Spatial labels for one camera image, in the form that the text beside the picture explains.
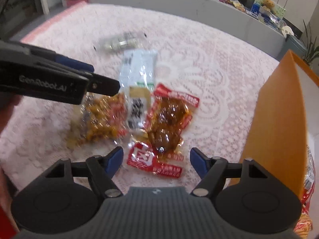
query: gray ribbed surface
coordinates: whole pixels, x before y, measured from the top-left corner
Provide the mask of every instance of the gray ribbed surface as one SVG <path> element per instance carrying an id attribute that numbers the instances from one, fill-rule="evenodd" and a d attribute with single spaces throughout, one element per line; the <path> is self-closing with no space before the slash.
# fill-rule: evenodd
<path id="1" fill-rule="evenodd" d="M 256 235 L 234 228 L 219 217 L 208 199 L 191 196 L 183 187 L 130 188 L 124 197 L 105 200 L 96 216 L 76 230 L 57 235 L 22 231 L 18 238 L 299 239 L 292 230 Z"/>

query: table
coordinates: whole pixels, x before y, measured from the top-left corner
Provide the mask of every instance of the table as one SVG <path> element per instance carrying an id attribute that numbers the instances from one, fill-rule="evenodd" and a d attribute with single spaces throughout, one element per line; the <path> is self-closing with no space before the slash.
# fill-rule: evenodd
<path id="1" fill-rule="evenodd" d="M 96 73 L 117 78 L 121 55 L 94 50 L 104 36 L 143 31 L 158 50 L 156 81 L 201 99 L 191 125 L 182 134 L 186 165 L 180 179 L 165 179 L 121 167 L 113 180 L 125 193 L 129 186 L 185 186 L 199 177 L 189 163 L 189 151 L 237 162 L 254 114 L 258 91 L 278 62 L 259 49 L 220 30 L 185 18 L 114 5 L 80 3 L 48 20 L 23 42 L 55 50 L 90 63 Z M 0 160 L 18 189 L 24 188 L 61 157 L 72 161 L 115 146 L 66 147 L 73 106 L 25 97 L 0 138 Z M 76 179 L 88 186 L 87 180 Z"/>

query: lace tablecloth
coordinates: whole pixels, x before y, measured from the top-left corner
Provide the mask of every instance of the lace tablecloth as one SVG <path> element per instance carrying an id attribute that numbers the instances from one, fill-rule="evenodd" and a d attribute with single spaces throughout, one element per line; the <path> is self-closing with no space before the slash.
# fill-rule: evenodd
<path id="1" fill-rule="evenodd" d="M 254 115 L 258 91 L 278 62 L 259 49 L 215 28 L 185 18 L 114 5 L 77 4 L 23 39 L 94 65 L 96 73 L 117 78 L 120 55 L 99 54 L 94 43 L 124 31 L 147 34 L 159 52 L 157 82 L 199 97 L 200 107 L 183 133 L 186 168 L 179 179 L 146 175 L 121 167 L 113 180 L 129 186 L 185 186 L 199 177 L 189 163 L 189 150 L 237 162 Z M 113 143 L 66 147 L 72 105 L 25 97 L 0 138 L 1 166 L 18 189 L 24 188 L 61 157 L 72 161 L 105 155 Z M 86 180 L 77 182 L 88 186 Z"/>

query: human hand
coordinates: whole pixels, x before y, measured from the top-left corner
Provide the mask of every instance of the human hand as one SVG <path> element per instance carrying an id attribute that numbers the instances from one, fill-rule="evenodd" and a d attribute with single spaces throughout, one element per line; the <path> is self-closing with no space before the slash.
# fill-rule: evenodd
<path id="1" fill-rule="evenodd" d="M 19 104 L 21 101 L 20 95 L 13 95 L 8 105 L 0 110 L 0 134 L 4 130 L 4 128 L 7 126 L 13 111 L 14 107 Z"/>

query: floor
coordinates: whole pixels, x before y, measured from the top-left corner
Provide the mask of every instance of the floor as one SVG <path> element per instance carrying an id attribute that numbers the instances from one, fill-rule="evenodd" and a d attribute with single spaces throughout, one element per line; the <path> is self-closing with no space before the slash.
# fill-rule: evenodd
<path id="1" fill-rule="evenodd" d="M 50 13 L 48 15 L 41 15 L 40 17 L 36 18 L 29 24 L 27 24 L 23 29 L 21 29 L 18 33 L 13 35 L 10 40 L 12 41 L 20 41 L 23 37 L 25 37 L 30 31 L 34 30 L 35 28 L 39 27 L 42 23 L 46 20 L 54 17 L 55 15 L 59 14 L 60 12 L 64 11 L 65 8 L 62 4 L 59 4 L 50 9 Z"/>

